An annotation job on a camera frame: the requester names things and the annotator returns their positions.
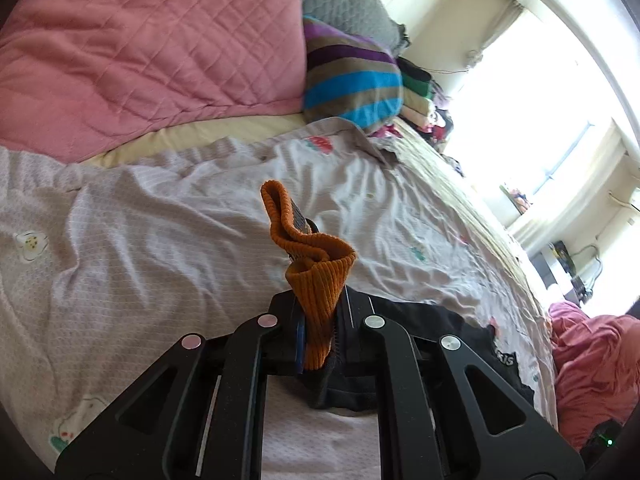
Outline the white window curtain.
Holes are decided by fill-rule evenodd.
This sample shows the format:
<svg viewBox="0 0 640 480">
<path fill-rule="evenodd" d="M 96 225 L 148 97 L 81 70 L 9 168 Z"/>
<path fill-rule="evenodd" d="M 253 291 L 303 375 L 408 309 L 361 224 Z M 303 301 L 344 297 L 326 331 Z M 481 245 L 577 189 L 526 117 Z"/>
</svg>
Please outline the white window curtain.
<svg viewBox="0 0 640 480">
<path fill-rule="evenodd" d="M 482 62 L 485 51 L 502 36 L 522 15 L 525 8 L 518 0 L 510 0 L 483 32 L 483 37 L 475 49 L 469 50 L 465 58 L 465 68 L 472 70 Z"/>
</svg>

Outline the grey quilted headboard cushion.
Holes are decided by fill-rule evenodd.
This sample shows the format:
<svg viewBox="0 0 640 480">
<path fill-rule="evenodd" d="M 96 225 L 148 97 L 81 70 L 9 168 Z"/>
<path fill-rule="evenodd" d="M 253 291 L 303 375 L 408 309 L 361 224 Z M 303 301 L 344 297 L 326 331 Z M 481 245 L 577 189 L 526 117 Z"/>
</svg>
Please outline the grey quilted headboard cushion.
<svg viewBox="0 0 640 480">
<path fill-rule="evenodd" d="M 394 58 L 409 46 L 406 26 L 395 22 L 381 0 L 302 0 L 303 14 L 349 35 L 367 37 Z"/>
</svg>

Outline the black orange-cuffed sweater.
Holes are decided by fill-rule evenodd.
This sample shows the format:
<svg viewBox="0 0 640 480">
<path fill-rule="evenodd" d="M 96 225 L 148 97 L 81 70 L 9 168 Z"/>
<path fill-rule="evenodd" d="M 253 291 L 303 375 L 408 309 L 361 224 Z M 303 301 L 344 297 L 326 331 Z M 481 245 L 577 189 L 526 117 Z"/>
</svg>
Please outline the black orange-cuffed sweater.
<svg viewBox="0 0 640 480">
<path fill-rule="evenodd" d="M 534 390 L 524 385 L 518 374 L 516 354 L 497 349 L 494 326 L 474 326 L 437 304 L 393 302 L 348 287 L 346 280 L 357 259 L 355 249 L 336 236 L 320 232 L 304 217 L 281 182 L 265 182 L 260 195 L 270 220 L 271 239 L 291 259 L 285 278 L 305 317 L 305 326 L 295 329 L 298 348 L 304 352 L 297 365 L 302 369 L 300 381 L 308 390 L 312 408 L 367 412 L 378 407 L 373 378 L 346 372 L 347 350 L 357 342 L 360 323 L 356 303 L 360 299 L 412 336 L 428 340 L 445 335 L 459 337 L 526 402 L 534 402 Z"/>
</svg>

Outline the striped knit pillow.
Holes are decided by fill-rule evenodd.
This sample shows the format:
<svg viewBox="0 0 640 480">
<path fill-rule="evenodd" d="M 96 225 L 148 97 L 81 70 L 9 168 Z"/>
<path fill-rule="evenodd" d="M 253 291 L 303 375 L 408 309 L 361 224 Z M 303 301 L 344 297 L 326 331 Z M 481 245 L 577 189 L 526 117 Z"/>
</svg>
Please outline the striped knit pillow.
<svg viewBox="0 0 640 480">
<path fill-rule="evenodd" d="M 352 36 L 306 15 L 307 122 L 338 117 L 372 133 L 396 117 L 404 104 L 395 59 L 373 40 Z"/>
</svg>

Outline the pink quilted pillow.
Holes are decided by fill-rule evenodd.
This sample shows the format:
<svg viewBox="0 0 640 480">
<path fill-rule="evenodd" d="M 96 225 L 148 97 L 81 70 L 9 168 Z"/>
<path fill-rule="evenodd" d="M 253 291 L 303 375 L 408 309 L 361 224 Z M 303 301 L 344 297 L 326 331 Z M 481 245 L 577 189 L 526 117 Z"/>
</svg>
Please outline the pink quilted pillow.
<svg viewBox="0 0 640 480">
<path fill-rule="evenodd" d="M 1 143 L 81 162 L 161 128 L 302 107 L 302 0 L 18 0 Z"/>
</svg>

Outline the strawberry print bed sheet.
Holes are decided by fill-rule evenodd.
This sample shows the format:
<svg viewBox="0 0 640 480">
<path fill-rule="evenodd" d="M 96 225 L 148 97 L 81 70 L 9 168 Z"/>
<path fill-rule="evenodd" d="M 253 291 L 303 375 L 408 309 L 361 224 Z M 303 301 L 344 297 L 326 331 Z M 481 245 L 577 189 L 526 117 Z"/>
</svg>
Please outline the strawberry print bed sheet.
<svg viewBox="0 0 640 480">
<path fill-rule="evenodd" d="M 1 403 L 47 467 L 181 336 L 231 333 L 286 289 L 268 180 L 355 249 L 352 288 L 495 324 L 556 421 L 544 286 L 523 249 L 414 133 L 326 119 L 113 168 L 2 151 Z"/>
</svg>

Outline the stack of folded clothes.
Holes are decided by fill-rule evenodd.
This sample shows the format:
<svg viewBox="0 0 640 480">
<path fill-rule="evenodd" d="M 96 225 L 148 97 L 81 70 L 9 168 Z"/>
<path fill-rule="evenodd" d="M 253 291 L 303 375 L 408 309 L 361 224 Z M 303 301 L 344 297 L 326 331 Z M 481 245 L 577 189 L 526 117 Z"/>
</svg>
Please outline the stack of folded clothes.
<svg viewBox="0 0 640 480">
<path fill-rule="evenodd" d="M 408 58 L 397 59 L 404 104 L 399 116 L 439 153 L 445 151 L 449 133 L 454 128 L 449 113 L 449 98 L 433 76 Z"/>
</svg>

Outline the pink crumpled blanket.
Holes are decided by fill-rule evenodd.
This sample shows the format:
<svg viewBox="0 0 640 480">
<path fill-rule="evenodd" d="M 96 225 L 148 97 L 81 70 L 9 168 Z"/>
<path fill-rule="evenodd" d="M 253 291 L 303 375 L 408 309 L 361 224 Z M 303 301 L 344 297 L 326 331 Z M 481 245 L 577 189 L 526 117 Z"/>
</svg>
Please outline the pink crumpled blanket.
<svg viewBox="0 0 640 480">
<path fill-rule="evenodd" d="M 580 450 L 610 419 L 624 424 L 639 402 L 639 320 L 594 318 L 572 302 L 549 308 L 560 434 Z"/>
</svg>

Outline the white side desk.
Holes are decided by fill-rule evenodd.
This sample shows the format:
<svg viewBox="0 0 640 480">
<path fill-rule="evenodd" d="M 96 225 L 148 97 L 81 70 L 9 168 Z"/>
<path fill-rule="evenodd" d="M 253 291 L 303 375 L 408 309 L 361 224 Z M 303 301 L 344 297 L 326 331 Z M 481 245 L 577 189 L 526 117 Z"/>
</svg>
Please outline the white side desk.
<svg viewBox="0 0 640 480">
<path fill-rule="evenodd" d="M 583 307 L 593 296 L 603 270 L 600 250 L 588 244 L 570 252 L 561 242 L 544 246 L 530 258 L 552 302 L 568 301 Z"/>
</svg>

